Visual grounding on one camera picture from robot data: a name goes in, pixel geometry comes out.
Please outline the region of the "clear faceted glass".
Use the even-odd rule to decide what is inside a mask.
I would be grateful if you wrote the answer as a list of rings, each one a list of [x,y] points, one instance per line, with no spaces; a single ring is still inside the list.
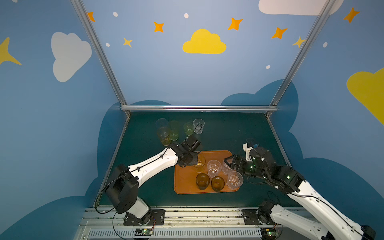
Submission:
[[[236,169],[232,167],[231,163],[223,162],[222,172],[224,175],[228,176],[231,172],[234,172]]]
[[[217,160],[210,160],[207,163],[207,174],[210,178],[214,178],[222,171],[222,164]]]
[[[205,121],[202,120],[202,119],[195,119],[193,121],[193,125],[194,125],[194,133],[197,134],[197,135],[200,135],[203,133],[203,130],[204,130],[204,126],[205,126]]]
[[[227,187],[230,190],[239,188],[244,183],[244,178],[241,173],[232,171],[228,174]]]

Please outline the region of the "short yellow glass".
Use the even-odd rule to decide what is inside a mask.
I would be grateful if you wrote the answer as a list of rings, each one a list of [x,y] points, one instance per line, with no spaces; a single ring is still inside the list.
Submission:
[[[196,165],[193,165],[195,171],[197,173],[202,173],[205,169],[206,165],[206,158],[202,155],[198,155],[198,161]]]

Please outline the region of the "orange plastic tray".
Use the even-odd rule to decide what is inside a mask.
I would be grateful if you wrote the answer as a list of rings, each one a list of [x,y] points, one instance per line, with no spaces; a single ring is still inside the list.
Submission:
[[[207,164],[211,160],[217,160],[223,164],[224,159],[232,156],[233,154],[230,151],[202,151],[199,155],[203,156],[206,159],[206,164],[204,166],[204,174],[207,174]],[[175,166],[175,181],[174,181],[174,190],[179,195],[191,195],[191,194],[208,194],[208,193],[230,193],[236,192],[238,188],[231,190],[226,185],[228,177],[220,172],[219,176],[224,179],[225,186],[219,192],[216,192],[212,189],[211,183],[205,190],[200,190],[196,184],[196,177],[199,173],[196,172],[196,168],[193,166],[186,166],[184,168],[179,165]]]

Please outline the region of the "small olive textured cup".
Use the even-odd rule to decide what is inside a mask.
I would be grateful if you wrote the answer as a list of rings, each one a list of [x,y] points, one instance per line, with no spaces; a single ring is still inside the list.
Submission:
[[[216,176],[211,179],[211,187],[215,192],[220,192],[225,185],[225,180],[220,176]]]

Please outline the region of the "dark olive textured cup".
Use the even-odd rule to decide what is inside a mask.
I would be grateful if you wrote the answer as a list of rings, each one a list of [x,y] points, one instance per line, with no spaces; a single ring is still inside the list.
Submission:
[[[211,179],[207,174],[200,173],[196,176],[196,185],[199,190],[205,190],[210,185]]]

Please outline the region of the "clear faceted glass back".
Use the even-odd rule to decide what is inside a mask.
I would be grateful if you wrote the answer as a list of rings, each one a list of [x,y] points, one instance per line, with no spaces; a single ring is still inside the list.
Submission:
[[[203,130],[204,130],[204,126],[205,126],[205,121],[202,120],[202,119],[195,119],[193,121],[193,125],[194,125],[194,133],[197,134],[197,135],[200,135],[203,133]]]

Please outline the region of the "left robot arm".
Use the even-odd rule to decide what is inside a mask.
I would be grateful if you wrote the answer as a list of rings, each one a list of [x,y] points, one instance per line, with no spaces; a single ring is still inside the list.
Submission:
[[[150,221],[152,209],[138,197],[139,188],[150,178],[175,165],[192,166],[197,163],[199,140],[171,143],[157,155],[135,165],[117,166],[101,190],[118,214],[129,213],[144,225]]]

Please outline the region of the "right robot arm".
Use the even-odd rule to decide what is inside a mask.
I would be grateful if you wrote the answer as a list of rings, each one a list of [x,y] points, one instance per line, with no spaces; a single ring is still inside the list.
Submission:
[[[352,221],[324,199],[290,166],[278,165],[272,153],[259,146],[244,144],[245,157],[232,155],[224,163],[244,177],[259,178],[299,203],[314,221],[292,213],[272,201],[264,201],[246,220],[261,225],[281,225],[310,240],[373,240],[376,231]]]

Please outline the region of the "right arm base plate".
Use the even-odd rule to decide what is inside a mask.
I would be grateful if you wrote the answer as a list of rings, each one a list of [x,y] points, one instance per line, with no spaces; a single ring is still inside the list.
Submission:
[[[245,225],[269,225],[271,223],[269,215],[259,209],[242,209],[241,215]]]

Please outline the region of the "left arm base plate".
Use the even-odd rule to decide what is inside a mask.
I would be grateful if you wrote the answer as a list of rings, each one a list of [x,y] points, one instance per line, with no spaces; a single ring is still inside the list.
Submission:
[[[124,226],[163,226],[165,221],[165,210],[154,209],[147,212],[141,219],[126,212]]]

